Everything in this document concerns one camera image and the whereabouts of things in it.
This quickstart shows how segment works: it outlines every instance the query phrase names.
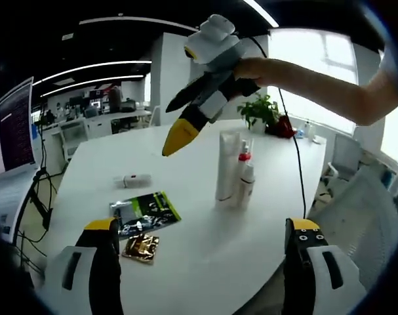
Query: human arm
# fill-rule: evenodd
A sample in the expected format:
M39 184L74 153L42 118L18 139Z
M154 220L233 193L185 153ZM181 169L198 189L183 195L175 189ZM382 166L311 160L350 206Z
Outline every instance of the human arm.
M244 59L234 74L260 87L273 85L305 97L358 125L371 125L398 106L398 89L384 70L363 87L268 58Z

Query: green plant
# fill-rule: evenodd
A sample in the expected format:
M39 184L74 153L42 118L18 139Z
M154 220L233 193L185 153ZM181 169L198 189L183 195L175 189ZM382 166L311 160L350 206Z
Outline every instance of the green plant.
M254 102L245 102L244 106L237 107L237 112L247 122L248 128L253 126L257 119L261 119L264 123L275 125L279 121L279 108L277 102L271 103L269 101L270 95L260 95L255 93L257 99Z

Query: person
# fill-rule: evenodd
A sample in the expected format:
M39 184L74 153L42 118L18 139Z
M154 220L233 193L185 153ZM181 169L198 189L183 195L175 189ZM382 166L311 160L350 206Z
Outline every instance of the person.
M368 85L358 86L276 59L248 58L234 69L236 78L253 79L260 86L276 86L303 96L354 121L372 125L398 107L398 71L386 49L379 70ZM398 175L390 187L398 210ZM398 245L376 285L352 314L398 312Z

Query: forearm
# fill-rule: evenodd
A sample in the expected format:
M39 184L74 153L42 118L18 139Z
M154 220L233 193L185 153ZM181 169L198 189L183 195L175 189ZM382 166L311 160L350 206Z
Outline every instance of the forearm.
M266 59L268 85L303 96L322 107L365 125L365 90L328 75L276 59Z

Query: ceiling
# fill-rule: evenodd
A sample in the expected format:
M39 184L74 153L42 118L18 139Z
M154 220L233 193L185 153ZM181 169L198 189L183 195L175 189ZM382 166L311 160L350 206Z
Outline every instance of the ceiling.
M346 0L257 0L282 28L317 28L350 35L356 43L371 49L383 46L361 15ZM150 60L153 42L163 33L189 35L183 28L139 21L79 21L109 16L140 16L197 27L208 16L218 13L230 19L240 36L262 35L269 24L242 0L117 1L90 4L57 2L22 5L12 12L0 9L0 95L22 80L46 76L89 64L122 60ZM73 33L73 38L62 36ZM150 64L96 67L63 75L41 83L33 95L57 89L52 83L72 76L76 83L103 77L146 74Z

